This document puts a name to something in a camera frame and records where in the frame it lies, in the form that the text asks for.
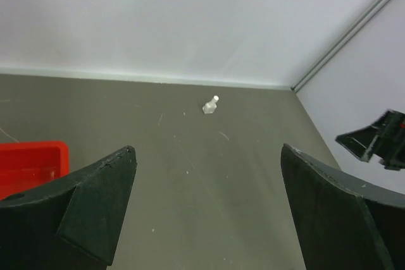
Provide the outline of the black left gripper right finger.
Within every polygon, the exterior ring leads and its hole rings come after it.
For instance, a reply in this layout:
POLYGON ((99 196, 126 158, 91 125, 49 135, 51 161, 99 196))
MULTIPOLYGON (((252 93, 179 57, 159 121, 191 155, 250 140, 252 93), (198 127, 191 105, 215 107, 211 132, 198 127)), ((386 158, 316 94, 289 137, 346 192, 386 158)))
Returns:
POLYGON ((306 269, 404 269, 404 194, 287 144, 281 170, 306 269))

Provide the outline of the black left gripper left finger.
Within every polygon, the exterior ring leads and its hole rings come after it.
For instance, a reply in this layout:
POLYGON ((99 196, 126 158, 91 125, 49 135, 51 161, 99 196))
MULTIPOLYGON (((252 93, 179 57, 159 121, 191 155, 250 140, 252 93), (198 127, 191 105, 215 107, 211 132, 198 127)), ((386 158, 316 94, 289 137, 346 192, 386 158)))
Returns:
POLYGON ((128 145, 1 200, 1 269, 112 265, 136 169, 135 149, 128 145))

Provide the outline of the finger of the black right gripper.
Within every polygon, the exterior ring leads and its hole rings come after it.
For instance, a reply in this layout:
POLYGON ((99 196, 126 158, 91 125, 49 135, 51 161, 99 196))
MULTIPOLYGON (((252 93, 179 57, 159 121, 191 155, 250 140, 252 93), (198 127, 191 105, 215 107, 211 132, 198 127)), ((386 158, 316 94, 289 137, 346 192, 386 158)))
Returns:
POLYGON ((371 125, 339 135, 335 141, 362 162, 368 163, 376 155, 385 169, 404 169, 402 112, 389 109, 371 125))

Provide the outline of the white nail polish bottle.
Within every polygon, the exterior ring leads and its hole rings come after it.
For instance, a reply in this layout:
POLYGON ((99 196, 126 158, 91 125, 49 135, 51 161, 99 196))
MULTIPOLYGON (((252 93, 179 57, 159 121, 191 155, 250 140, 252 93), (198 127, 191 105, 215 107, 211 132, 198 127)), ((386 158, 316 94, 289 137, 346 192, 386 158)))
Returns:
POLYGON ((220 100, 220 98, 217 95, 214 95, 213 98, 205 103, 205 105, 202 107, 202 111, 204 114, 213 114, 217 108, 217 103, 220 100))

